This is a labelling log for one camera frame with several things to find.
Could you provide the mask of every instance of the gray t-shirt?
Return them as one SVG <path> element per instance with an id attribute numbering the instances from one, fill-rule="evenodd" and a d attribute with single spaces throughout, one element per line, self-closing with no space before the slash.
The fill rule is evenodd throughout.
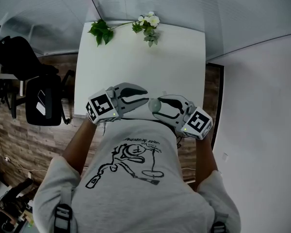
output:
<path id="1" fill-rule="evenodd" d="M 240 232 L 220 174 L 214 171 L 194 192 L 182 179 L 175 135 L 157 122 L 109 124 L 82 179 L 55 157 L 33 201 L 41 233 L 52 232 L 63 186 L 74 189 L 71 208 L 80 233 L 207 233 L 218 215 L 226 216 L 228 232 Z"/>

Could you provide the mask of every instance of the plant sprig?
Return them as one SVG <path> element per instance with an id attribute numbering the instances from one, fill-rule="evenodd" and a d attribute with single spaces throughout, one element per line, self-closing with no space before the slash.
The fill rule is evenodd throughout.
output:
<path id="1" fill-rule="evenodd" d="M 92 28 L 90 29 L 89 33 L 96 36 L 97 47 L 101 45 L 102 39 L 104 40 L 105 44 L 107 45 L 114 36 L 113 29 L 132 23 L 132 30 L 135 33 L 139 33 L 142 30 L 144 31 L 144 41 L 148 42 L 149 47 L 153 45 L 157 45 L 159 34 L 155 33 L 155 29 L 157 28 L 160 19 L 154 15 L 154 12 L 149 12 L 147 16 L 139 16 L 138 21 L 133 22 L 126 22 L 120 23 L 115 25 L 107 25 L 107 23 L 99 19 L 97 22 L 92 24 Z"/>

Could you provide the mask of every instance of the green leaf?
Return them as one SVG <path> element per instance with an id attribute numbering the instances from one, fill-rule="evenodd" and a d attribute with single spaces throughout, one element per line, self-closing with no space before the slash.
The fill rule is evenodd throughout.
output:
<path id="1" fill-rule="evenodd" d="M 89 31 L 89 33 L 91 33 L 94 36 L 97 36 L 97 35 L 100 34 L 100 30 L 91 28 L 91 30 Z"/>
<path id="2" fill-rule="evenodd" d="M 158 33 L 154 33 L 151 35 L 151 37 L 155 38 L 155 39 L 158 39 L 159 38 L 159 34 Z"/>
<path id="3" fill-rule="evenodd" d="M 102 33 L 100 32 L 99 35 L 96 36 L 97 47 L 101 44 L 102 41 Z"/>
<path id="4" fill-rule="evenodd" d="M 107 33 L 104 33 L 102 37 L 103 37 L 103 40 L 105 41 L 105 44 L 107 45 L 108 42 L 111 41 L 113 38 L 113 31 L 109 30 Z"/>
<path id="5" fill-rule="evenodd" d="M 145 31 L 146 31 L 148 34 L 154 34 L 154 30 L 153 30 L 151 27 L 148 27 Z"/>
<path id="6" fill-rule="evenodd" d="M 99 31 L 101 31 L 102 33 L 108 33 L 110 30 L 109 29 L 97 29 Z"/>
<path id="7" fill-rule="evenodd" d="M 150 37 L 150 36 L 146 36 L 146 37 L 144 38 L 144 41 L 149 41 L 149 40 L 151 40 L 151 37 Z"/>
<path id="8" fill-rule="evenodd" d="M 150 27 L 151 27 L 151 24 L 150 24 L 149 22 L 147 22 L 147 21 L 144 21 L 144 24 L 143 24 L 143 26 L 145 26 L 145 27 L 148 27 L 148 26 L 150 26 Z"/>
<path id="9" fill-rule="evenodd" d="M 97 23 L 96 22 L 92 23 L 92 29 L 96 29 L 96 28 L 97 28 Z"/>
<path id="10" fill-rule="evenodd" d="M 102 19 L 99 19 L 97 24 L 95 25 L 96 29 L 101 29 L 101 30 L 107 30 L 108 26 L 106 24 L 106 22 Z"/>
<path id="11" fill-rule="evenodd" d="M 132 30 L 135 32 L 135 33 L 138 33 L 140 31 L 142 31 L 142 28 L 140 26 L 140 23 L 137 23 L 135 22 L 135 24 L 132 24 Z"/>

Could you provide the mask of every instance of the white wall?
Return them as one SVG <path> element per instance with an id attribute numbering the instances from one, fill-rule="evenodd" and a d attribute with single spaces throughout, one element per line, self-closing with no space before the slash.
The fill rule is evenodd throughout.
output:
<path id="1" fill-rule="evenodd" d="M 291 36 L 211 62 L 225 66 L 214 154 L 242 233 L 291 233 Z"/>

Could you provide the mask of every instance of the strap buckle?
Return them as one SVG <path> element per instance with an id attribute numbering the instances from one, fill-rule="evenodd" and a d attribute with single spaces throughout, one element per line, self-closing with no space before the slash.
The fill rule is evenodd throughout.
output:
<path id="1" fill-rule="evenodd" d="M 55 209 L 54 232 L 69 233 L 72 209 L 67 204 L 59 204 Z"/>
<path id="2" fill-rule="evenodd" d="M 225 223 L 215 222 L 211 228 L 211 233 L 226 233 Z"/>

